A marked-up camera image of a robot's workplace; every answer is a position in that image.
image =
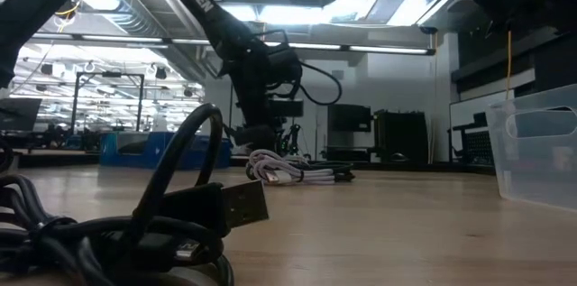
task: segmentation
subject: black robotic arm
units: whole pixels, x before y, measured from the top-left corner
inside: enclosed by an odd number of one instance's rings
[[[14,77],[18,51],[67,1],[5,0],[0,5],[0,87],[8,87]],[[246,122],[241,139],[272,150],[281,122],[271,109],[267,91],[290,83],[294,88],[286,97],[295,97],[302,76],[297,54],[286,39],[278,46],[267,46],[215,0],[180,1],[197,18],[223,60],[220,74],[232,79]]]

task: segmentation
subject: blue box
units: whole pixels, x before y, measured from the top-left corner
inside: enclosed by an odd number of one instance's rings
[[[100,165],[155,169],[174,133],[115,132],[102,136]],[[179,170],[200,169],[205,161],[208,136],[198,135],[179,162]],[[216,168],[228,168],[231,142],[224,138],[218,151]]]

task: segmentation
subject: cable bundle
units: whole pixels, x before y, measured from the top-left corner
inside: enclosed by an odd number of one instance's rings
[[[218,233],[196,223],[156,216],[180,155],[207,119],[211,122],[210,142],[197,186],[208,183],[223,131],[220,110],[213,105],[200,106],[175,133],[131,217],[99,218],[82,223],[69,217],[56,217],[46,213],[36,189],[24,176],[0,178],[0,207],[14,212],[0,213],[0,221],[23,229],[0,229],[0,272],[22,274],[36,266],[59,266],[76,283],[112,286],[109,274],[115,267],[137,261],[139,258],[134,251],[141,250],[147,238],[154,237],[152,244],[168,240],[164,242],[167,247],[153,247],[151,258],[154,258],[156,254],[162,254],[163,249],[169,249],[169,243],[178,236],[194,240],[198,244],[197,250],[191,252],[194,255],[191,254],[187,261],[169,262],[164,268],[213,263],[221,273],[220,284],[232,285],[232,268],[222,255],[224,246]],[[0,147],[5,148],[10,157],[9,146],[0,143]],[[197,208],[186,210],[194,212]],[[173,257],[173,253],[168,253],[169,259]]]
[[[257,150],[249,156],[246,173],[249,179],[262,180],[267,184],[334,184],[354,179],[350,173],[352,167],[351,164],[337,162],[310,165],[303,157],[281,158],[275,152]]]

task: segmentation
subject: coiled white cable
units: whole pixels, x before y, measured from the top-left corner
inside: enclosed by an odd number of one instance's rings
[[[247,166],[255,178],[267,184],[286,185],[295,183],[334,184],[334,173],[331,169],[302,171],[293,163],[307,163],[302,157],[281,158],[275,152],[257,150],[249,156]]]

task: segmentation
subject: wooden tabletop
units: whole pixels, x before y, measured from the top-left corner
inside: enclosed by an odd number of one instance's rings
[[[23,171],[54,215],[130,214],[150,171]],[[243,170],[217,171],[225,184]],[[577,284],[577,216],[502,200],[494,177],[358,171],[352,184],[267,187],[270,220],[225,239],[237,285],[545,286]],[[180,172],[171,189],[191,186]],[[190,270],[145,284],[211,285]],[[54,273],[3,285],[69,285]]]

